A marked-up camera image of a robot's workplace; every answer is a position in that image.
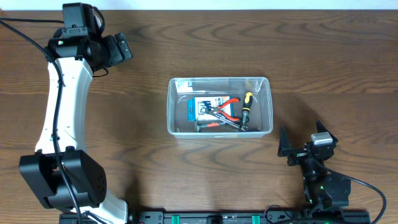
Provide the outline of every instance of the robotic arm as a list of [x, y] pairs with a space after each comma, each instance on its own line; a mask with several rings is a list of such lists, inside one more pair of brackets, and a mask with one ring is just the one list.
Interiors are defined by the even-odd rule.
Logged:
[[[58, 114], [58, 145], [62, 163], [80, 210], [89, 211], [105, 223], [127, 223], [127, 203], [116, 198], [106, 186], [104, 169], [86, 151], [85, 110], [93, 72], [132, 58], [123, 34], [102, 37], [104, 19], [88, 4], [63, 5], [65, 27], [49, 40], [46, 51], [55, 59], [63, 75], [63, 92]], [[50, 93], [41, 137], [35, 154], [22, 156], [20, 172], [45, 208], [76, 212], [73, 201], [55, 170], [52, 125], [58, 92], [58, 73], [49, 63]]]

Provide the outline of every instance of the clear plastic box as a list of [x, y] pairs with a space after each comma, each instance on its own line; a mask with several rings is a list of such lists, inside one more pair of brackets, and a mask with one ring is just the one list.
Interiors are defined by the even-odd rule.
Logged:
[[[241, 132], [230, 125], [203, 128], [195, 132], [195, 122], [188, 120], [188, 100], [201, 96], [230, 96], [240, 98], [233, 103], [233, 113], [242, 117], [243, 99], [253, 93], [248, 131]], [[236, 78], [173, 78], [167, 94], [167, 129], [176, 138], [261, 138], [273, 128], [271, 89], [264, 77]]]

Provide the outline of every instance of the yellow and black screwdriver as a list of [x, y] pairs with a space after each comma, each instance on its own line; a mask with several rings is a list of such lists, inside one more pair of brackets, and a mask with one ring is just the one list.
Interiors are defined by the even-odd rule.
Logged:
[[242, 126], [245, 126], [244, 124], [246, 123], [246, 120], [249, 116], [250, 113], [250, 107], [251, 104], [253, 103], [253, 93], [251, 92], [247, 92], [246, 96], [244, 97], [244, 101], [243, 101], [243, 109], [242, 109]]

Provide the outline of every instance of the wooden table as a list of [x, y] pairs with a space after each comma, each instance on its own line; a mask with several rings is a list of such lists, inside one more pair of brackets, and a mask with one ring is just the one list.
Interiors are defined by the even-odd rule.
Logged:
[[[304, 203], [299, 167], [277, 157], [285, 124], [302, 146], [320, 119], [340, 140], [331, 168], [379, 187], [380, 223], [398, 222], [396, 11], [104, 11], [105, 34], [123, 32], [134, 58], [95, 79], [86, 143], [108, 187], [134, 207], [263, 210]], [[57, 12], [2, 16], [62, 19]], [[59, 24], [10, 22], [45, 46]], [[49, 91], [47, 62], [0, 27], [0, 223], [56, 223], [19, 174], [34, 153]], [[274, 131], [261, 139], [177, 140], [167, 132], [173, 77], [267, 77]], [[350, 208], [381, 208], [352, 184]]]

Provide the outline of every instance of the green tape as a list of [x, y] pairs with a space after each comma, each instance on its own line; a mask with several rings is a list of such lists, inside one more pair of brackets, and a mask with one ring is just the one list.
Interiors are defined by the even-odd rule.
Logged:
[[260, 216], [259, 215], [252, 215], [251, 217], [252, 224], [260, 224]]
[[172, 224], [180, 224], [180, 216], [172, 215]]

